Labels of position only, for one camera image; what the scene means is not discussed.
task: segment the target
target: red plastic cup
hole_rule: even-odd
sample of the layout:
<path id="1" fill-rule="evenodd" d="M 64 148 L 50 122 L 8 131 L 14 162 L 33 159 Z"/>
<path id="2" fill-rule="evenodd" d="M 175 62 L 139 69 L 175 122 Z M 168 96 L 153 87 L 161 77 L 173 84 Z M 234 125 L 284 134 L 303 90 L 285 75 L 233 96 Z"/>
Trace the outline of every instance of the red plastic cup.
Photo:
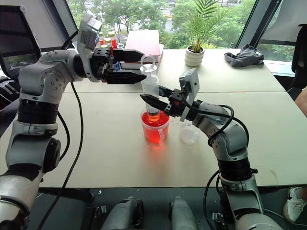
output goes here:
<path id="1" fill-rule="evenodd" d="M 147 112 L 142 113 L 142 126 L 144 136 L 149 142 L 163 144 L 168 134 L 169 117 L 163 112 L 160 112 L 161 120 L 158 122 L 148 122 Z"/>

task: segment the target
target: potted plant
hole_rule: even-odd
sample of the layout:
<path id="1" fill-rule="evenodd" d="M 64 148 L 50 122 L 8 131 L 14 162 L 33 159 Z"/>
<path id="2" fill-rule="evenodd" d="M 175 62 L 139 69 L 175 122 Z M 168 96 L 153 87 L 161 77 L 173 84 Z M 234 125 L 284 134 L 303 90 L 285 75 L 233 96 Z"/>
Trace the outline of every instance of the potted plant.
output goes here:
<path id="1" fill-rule="evenodd" d="M 194 0 L 195 11 L 189 15 L 188 31 L 191 45 L 186 49 L 185 63 L 188 66 L 199 66 L 204 55 L 201 46 L 214 33 L 219 21 L 227 11 L 220 9 L 217 0 Z"/>

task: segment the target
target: floor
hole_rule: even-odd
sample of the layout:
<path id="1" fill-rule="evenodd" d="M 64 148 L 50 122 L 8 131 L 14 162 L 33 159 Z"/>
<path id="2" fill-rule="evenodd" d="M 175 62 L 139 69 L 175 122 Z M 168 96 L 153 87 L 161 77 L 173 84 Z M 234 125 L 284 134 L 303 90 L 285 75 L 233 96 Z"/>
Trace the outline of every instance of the floor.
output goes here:
<path id="1" fill-rule="evenodd" d="M 176 196 L 180 196 L 187 201 L 192 209 L 199 230 L 209 229 L 202 214 L 203 188 L 108 188 L 92 189 L 95 200 L 86 204 L 80 201 L 61 198 L 45 223 L 44 230 L 79 230 L 85 214 L 86 207 L 98 207 L 106 205 L 107 212 L 120 200 L 133 196 L 141 199 L 144 203 L 143 228 L 170 230 L 171 222 L 168 219 L 168 206 Z M 287 189 L 261 195 L 265 209 L 269 209 L 278 214 L 285 200 L 287 199 Z M 54 199 L 52 195 L 38 194 L 35 200 L 31 215 L 29 230 L 35 230 Z M 208 211 L 219 212 L 219 197 L 215 188 L 210 188 L 207 199 Z M 285 222 L 281 217 L 265 212 L 274 219 L 284 230 L 303 230 L 305 226 L 292 225 Z M 307 210 L 304 210 L 297 223 L 307 224 Z"/>

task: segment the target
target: white pot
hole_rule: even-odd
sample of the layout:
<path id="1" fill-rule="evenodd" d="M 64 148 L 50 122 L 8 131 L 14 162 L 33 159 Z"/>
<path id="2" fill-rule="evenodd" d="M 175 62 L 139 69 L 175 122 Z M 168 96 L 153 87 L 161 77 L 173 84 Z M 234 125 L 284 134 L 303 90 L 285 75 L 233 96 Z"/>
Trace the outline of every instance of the white pot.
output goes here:
<path id="1" fill-rule="evenodd" d="M 202 48 L 202 51 L 200 53 L 193 53 L 189 51 L 189 47 L 186 49 L 186 57 L 184 59 L 185 63 L 188 66 L 199 66 L 202 62 L 203 55 L 205 53 L 205 49 Z"/>

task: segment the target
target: red liquid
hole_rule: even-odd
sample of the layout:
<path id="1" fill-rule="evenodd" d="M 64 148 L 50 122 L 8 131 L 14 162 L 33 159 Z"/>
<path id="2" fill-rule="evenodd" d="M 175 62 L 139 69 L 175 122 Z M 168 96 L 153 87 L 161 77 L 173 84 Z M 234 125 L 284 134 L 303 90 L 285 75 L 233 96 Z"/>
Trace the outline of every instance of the red liquid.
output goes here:
<path id="1" fill-rule="evenodd" d="M 116 40 L 115 39 L 112 39 L 112 48 L 113 49 L 117 49 L 117 44 L 116 44 Z"/>
<path id="2" fill-rule="evenodd" d="M 160 112 L 160 118 L 157 121 L 150 120 L 147 112 L 145 112 L 142 115 L 142 121 L 146 125 L 151 126 L 151 127 L 160 127 L 164 125 L 166 122 L 168 122 L 168 120 L 169 120 L 169 117 L 163 112 Z M 158 130 L 149 130 L 145 126 L 143 126 L 143 130 L 144 130 L 144 136 L 148 141 L 153 142 L 153 143 L 159 143 L 159 141 L 161 140 L 161 137 L 160 137 L 160 133 Z M 163 128 L 162 131 L 163 131 L 164 137 L 166 138 L 168 134 L 168 125 L 165 128 Z"/>

